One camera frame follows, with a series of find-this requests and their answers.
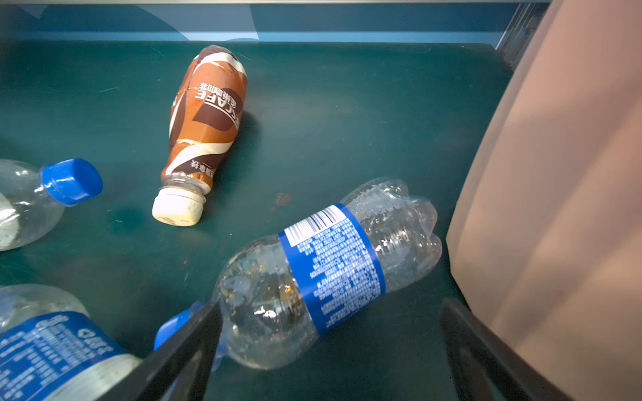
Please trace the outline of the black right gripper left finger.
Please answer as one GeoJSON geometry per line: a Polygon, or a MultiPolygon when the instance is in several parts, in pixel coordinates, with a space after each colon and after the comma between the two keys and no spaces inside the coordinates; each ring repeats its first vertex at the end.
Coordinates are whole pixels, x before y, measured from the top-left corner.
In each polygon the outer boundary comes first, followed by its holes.
{"type": "Polygon", "coordinates": [[[102,400],[202,400],[222,332],[221,309],[208,303],[102,400]]]}

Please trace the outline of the brown coffee bottle white cap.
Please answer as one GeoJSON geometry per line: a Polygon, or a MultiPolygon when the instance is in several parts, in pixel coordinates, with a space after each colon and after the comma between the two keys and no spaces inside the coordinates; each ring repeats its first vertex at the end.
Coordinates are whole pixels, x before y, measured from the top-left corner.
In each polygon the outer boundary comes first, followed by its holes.
{"type": "Polygon", "coordinates": [[[214,175],[240,130],[247,74],[228,49],[204,48],[191,62],[172,103],[169,158],[152,216],[191,227],[201,217],[214,175]]]}

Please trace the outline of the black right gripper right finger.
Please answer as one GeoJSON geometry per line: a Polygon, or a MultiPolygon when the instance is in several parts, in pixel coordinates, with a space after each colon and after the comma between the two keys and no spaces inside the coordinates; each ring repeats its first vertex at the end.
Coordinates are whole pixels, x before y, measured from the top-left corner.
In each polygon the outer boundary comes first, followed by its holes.
{"type": "Polygon", "coordinates": [[[460,400],[569,400],[460,301],[441,304],[451,376],[460,400]]]}

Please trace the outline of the clear bottle blue text label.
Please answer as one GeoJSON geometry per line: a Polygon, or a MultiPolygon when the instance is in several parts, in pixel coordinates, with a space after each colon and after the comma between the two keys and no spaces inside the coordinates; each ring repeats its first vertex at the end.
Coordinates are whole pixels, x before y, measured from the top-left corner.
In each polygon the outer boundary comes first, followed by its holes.
{"type": "Polygon", "coordinates": [[[212,294],[222,313],[217,359],[292,364],[374,300],[427,276],[442,252],[437,219],[403,180],[381,177],[242,247],[212,294]]]}

